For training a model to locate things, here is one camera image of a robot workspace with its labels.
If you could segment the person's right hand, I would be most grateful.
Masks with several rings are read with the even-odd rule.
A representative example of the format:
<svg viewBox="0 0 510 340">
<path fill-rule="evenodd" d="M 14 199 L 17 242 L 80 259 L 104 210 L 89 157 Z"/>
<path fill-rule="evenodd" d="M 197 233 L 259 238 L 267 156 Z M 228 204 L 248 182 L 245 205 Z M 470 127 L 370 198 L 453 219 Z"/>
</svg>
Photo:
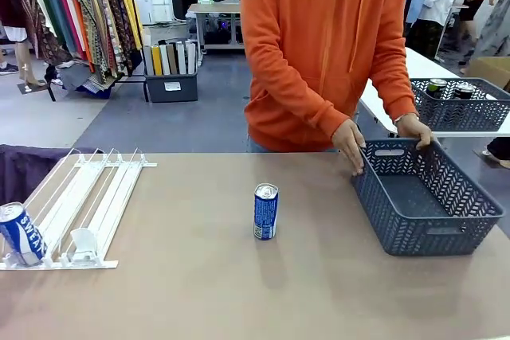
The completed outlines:
<svg viewBox="0 0 510 340">
<path fill-rule="evenodd" d="M 344 154 L 353 167 L 353 174 L 360 175 L 363 172 L 364 161 L 361 148 L 366 146 L 365 140 L 358 126 L 351 119 L 344 121 L 331 137 L 334 147 Z"/>
</svg>

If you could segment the person's left hand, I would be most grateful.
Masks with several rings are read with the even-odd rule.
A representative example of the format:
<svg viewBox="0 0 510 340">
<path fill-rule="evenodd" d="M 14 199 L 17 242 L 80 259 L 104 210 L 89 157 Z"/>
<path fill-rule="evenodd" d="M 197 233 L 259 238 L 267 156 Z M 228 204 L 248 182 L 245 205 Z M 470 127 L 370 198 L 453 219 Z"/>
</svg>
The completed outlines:
<svg viewBox="0 0 510 340">
<path fill-rule="evenodd" d="M 394 121 L 398 136 L 407 139 L 417 139 L 416 148 L 421 150 L 434 141 L 430 128 L 422 123 L 414 113 L 403 115 Z"/>
</svg>

